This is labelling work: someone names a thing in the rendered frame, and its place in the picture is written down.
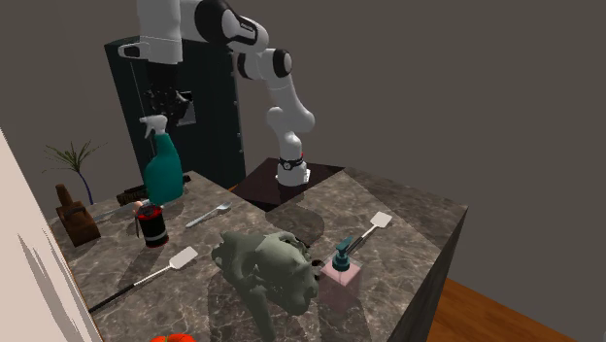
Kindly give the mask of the teal spray bottle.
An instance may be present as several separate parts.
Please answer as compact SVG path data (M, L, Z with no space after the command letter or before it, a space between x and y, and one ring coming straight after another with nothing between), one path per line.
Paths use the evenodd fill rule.
M166 128L168 119L164 115L139 118L146 125L145 137L153 132L155 156L144 171L144 185L150 203L162 206L178 199L184 193L183 169L177 149Z

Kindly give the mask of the dark brush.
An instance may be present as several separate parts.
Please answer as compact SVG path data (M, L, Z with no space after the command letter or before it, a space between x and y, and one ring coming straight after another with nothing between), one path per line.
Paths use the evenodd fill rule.
M120 206L125 206L126 204L148 198L148 191L144 185L126 189L124 192L117 195L117 201Z

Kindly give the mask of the green potted plant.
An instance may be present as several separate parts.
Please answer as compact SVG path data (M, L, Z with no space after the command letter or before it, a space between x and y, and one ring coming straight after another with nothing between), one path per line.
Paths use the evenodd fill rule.
M44 153L46 155L46 159L60 163L60 166L51 167L50 169L44 169L43 173L46 173L49 170L69 170L75 172L84 184L88 203L92 205L94 203L94 199L89 183L82 171L83 163L91 154L106 145L107 143L103 143L101 145L93 147L92 141L89 140L85 142L79 149L77 149L74 143L71 142L69 144L69 148L64 151L56 147L52 147L50 145L45 145Z

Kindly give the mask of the silver knife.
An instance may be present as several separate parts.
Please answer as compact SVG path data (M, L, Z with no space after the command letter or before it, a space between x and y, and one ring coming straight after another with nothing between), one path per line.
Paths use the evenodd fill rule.
M103 214L99 214L99 215L95 216L93 218L93 220L95 222L99 222L99 221L101 221L101 220L103 220L103 219L105 219L105 218L107 218L107 217L109 217L109 216L111 216L113 214L121 213L121 212L125 212L125 211L131 212L131 211L133 211L135 209L138 209L141 206L147 205L149 203L150 203L150 201L148 199L145 199L143 201L135 201L135 202L132 202L132 203L128 203L128 204L126 204L124 206L121 206L119 208L110 210L110 211L105 212Z

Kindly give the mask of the silver fork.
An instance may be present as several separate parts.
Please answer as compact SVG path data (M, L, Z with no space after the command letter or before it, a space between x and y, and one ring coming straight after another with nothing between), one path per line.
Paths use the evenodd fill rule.
M211 215L213 215L213 214L217 214L218 212L221 212L221 211L228 210L228 209L231 207L231 205L232 205L232 203L231 203L231 202L224 202L224 203L220 204L218 207L216 207L215 209L213 209L213 210L211 210L211 211L207 212L206 214L204 214L204 215L202 215L202 216L200 216L200 217L196 218L195 220L192 220L192 221L188 222L188 223L185 225L185 227L186 227L186 228L191 228L191 227L194 227L196 224L198 224L198 223L200 223L200 222L202 222L202 221L206 220L206 219L207 219L208 217L210 217Z

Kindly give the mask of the dark robot stand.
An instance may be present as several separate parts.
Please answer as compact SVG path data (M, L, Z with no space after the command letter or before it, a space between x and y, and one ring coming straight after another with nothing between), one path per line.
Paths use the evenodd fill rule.
M280 185L276 179L278 167L279 161L276 158L268 157L234 188L233 193L257 208L270 212L308 188L312 188L343 170L343 167L340 166L308 163L308 168L311 170L309 183L297 187L286 187Z

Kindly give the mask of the black cup with red rim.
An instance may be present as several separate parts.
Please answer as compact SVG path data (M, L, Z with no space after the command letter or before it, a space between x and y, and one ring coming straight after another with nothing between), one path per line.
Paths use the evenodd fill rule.
M168 231L163 218L163 209L160 206L147 204L141 206L136 214L137 231L143 234L148 248L157 248L169 240Z

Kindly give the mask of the brown wooden block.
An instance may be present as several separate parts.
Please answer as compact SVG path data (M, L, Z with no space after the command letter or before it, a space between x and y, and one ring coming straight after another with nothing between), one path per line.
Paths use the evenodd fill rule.
M56 213L75 247L101 237L100 231L82 201L74 201L67 187L55 186L60 206Z

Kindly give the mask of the grey-green animal figure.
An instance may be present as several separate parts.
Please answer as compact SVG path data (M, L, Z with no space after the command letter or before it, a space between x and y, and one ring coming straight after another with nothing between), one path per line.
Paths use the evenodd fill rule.
M220 237L212 260L251 312L263 342L274 342L267 303L301 316L319 294L320 276L307 245L286 231L266 235L224 231Z

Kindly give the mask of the pink soap dispenser teal pump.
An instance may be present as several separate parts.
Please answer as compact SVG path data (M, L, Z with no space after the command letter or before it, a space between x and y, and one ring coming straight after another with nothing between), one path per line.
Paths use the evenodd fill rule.
M354 306L362 279L362 263L349 255L352 241L349 236L337 244L320 269L319 300L339 314Z

